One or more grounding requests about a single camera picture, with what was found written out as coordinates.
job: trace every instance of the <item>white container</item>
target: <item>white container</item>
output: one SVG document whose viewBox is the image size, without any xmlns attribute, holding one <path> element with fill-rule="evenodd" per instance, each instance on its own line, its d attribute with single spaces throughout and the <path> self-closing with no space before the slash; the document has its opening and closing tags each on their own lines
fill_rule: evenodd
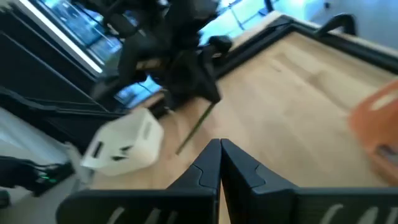
<svg viewBox="0 0 398 224">
<path fill-rule="evenodd" d="M 148 109 L 135 109 L 97 130 L 81 165 L 105 175 L 150 166 L 158 159 L 163 136 L 163 127 Z"/>
</svg>

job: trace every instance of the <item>light wood surface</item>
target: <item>light wood surface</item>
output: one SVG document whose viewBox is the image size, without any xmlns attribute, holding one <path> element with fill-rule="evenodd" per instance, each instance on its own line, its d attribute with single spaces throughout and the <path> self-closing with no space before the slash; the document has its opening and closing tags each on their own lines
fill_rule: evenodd
<svg viewBox="0 0 398 224">
<path fill-rule="evenodd" d="M 236 43 L 279 16 L 267 16 Z M 346 119 L 351 108 L 393 79 L 380 68 L 292 33 L 218 82 L 223 99 L 181 155 L 175 151 L 208 106 L 204 100 L 194 99 L 160 120 L 165 140 L 154 166 L 116 177 L 96 174 L 92 188 L 164 189 L 213 138 L 232 140 L 301 187 L 386 186 L 371 171 Z M 221 197 L 220 223 L 228 223 Z"/>
</svg>

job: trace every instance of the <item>white plastic object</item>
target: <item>white plastic object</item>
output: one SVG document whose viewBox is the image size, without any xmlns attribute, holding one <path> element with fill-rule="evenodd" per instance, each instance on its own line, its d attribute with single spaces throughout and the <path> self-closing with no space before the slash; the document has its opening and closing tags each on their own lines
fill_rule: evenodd
<svg viewBox="0 0 398 224">
<path fill-rule="evenodd" d="M 105 175 L 148 167 L 159 156 L 163 136 L 163 127 L 148 109 L 135 109 L 97 130 L 81 165 Z"/>
</svg>

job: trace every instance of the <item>orange object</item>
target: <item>orange object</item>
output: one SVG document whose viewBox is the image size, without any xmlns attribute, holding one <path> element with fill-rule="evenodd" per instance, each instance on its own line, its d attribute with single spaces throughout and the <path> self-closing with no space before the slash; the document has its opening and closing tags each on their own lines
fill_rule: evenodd
<svg viewBox="0 0 398 224">
<path fill-rule="evenodd" d="M 376 172 L 398 185 L 398 80 L 360 103 L 352 111 L 349 125 Z"/>
</svg>

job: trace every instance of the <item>wooden table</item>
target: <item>wooden table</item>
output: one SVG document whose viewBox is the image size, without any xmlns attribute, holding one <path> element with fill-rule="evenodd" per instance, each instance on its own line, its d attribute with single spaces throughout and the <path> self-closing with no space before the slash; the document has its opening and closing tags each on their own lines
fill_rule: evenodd
<svg viewBox="0 0 398 224">
<path fill-rule="evenodd" d="M 280 15 L 271 13 L 235 39 L 235 45 Z M 356 37 L 345 38 L 396 55 Z M 160 120 L 165 141 L 155 165 L 116 177 L 96 174 L 92 188 L 165 189 L 213 138 L 232 140 L 301 187 L 386 186 L 371 171 L 346 119 L 351 108 L 393 78 L 292 33 L 218 82 L 223 99 L 179 156 L 179 144 L 208 106 L 204 100 L 194 99 Z M 221 198 L 220 223 L 228 223 L 223 194 Z"/>
</svg>

